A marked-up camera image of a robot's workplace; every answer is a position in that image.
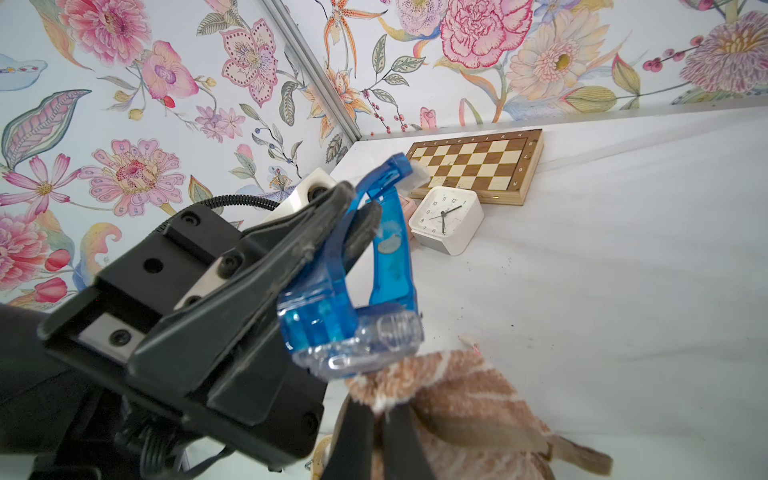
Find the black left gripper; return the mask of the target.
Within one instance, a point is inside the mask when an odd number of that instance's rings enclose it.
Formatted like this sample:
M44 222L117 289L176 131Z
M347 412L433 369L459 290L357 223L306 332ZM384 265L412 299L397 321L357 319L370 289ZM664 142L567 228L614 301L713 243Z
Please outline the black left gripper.
M33 454L35 479L186 479L200 469L184 469L183 453L204 437L272 469L307 457L326 385L279 387L256 424L209 408L208 394L252 342L281 340L260 314L355 196L342 181L243 231L193 205L55 312L3 308L2 452ZM242 263L225 281L230 249Z

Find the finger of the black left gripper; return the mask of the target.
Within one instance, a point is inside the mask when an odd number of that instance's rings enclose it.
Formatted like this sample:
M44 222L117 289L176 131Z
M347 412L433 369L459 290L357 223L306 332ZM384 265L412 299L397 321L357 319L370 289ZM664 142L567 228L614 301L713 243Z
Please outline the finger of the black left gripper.
M245 424L261 422L279 387L294 389L348 377L375 357L365 328L378 307L354 308L346 275L374 241L382 207L353 201L320 222L318 207L248 229L217 266L257 313L280 327L281 340L254 341L208 394L209 408Z

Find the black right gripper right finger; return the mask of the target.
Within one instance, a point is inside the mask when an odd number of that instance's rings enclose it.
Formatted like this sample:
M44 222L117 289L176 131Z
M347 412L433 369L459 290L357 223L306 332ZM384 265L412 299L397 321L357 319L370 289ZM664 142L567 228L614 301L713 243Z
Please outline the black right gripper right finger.
M412 409L395 406L381 421L384 478L386 480L434 480L416 431Z

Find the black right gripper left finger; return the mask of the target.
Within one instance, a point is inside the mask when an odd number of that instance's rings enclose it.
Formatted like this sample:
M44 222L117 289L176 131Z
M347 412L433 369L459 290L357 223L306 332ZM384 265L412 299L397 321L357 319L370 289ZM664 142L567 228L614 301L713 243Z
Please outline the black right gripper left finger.
M370 480L376 418L372 410L348 396L340 410L335 443L322 480Z

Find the brown striped cloth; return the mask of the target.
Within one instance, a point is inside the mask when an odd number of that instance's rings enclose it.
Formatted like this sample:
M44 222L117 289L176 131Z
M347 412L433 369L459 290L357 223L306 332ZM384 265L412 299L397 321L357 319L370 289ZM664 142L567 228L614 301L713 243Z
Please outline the brown striped cloth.
M412 409L438 479L552 479L553 460L594 475L612 472L609 455L551 430L474 347L407 357L346 386L347 397L376 418L371 479L384 478L383 415L400 404Z

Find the blue translucent wristwatch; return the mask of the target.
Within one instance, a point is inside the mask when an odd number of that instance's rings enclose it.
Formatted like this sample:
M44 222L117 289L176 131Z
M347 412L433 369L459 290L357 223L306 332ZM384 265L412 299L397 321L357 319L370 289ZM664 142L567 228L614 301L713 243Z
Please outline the blue translucent wristwatch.
M399 200L417 175L402 153L365 175L315 258L278 297L292 360L324 381L384 369L424 341Z

